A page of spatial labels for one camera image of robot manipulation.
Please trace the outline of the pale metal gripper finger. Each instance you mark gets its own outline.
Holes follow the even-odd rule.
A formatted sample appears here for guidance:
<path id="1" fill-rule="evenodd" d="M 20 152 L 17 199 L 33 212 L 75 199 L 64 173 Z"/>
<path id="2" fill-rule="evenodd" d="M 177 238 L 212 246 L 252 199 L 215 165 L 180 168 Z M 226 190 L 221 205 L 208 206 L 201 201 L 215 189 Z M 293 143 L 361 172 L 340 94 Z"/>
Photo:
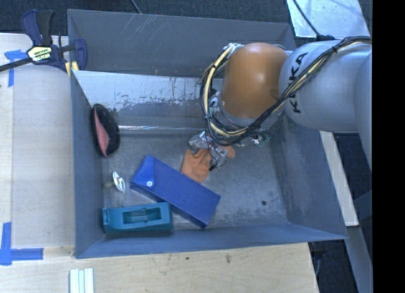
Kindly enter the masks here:
<path id="1" fill-rule="evenodd" d="M 215 169 L 223 166 L 227 161 L 228 151 L 221 146 L 215 144 L 209 148 L 211 161 L 209 163 L 210 169 Z"/>
<path id="2" fill-rule="evenodd" d="M 205 131 L 193 135 L 189 140 L 189 149 L 192 151 L 192 154 L 197 154 L 199 150 L 208 149 L 208 142 Z"/>

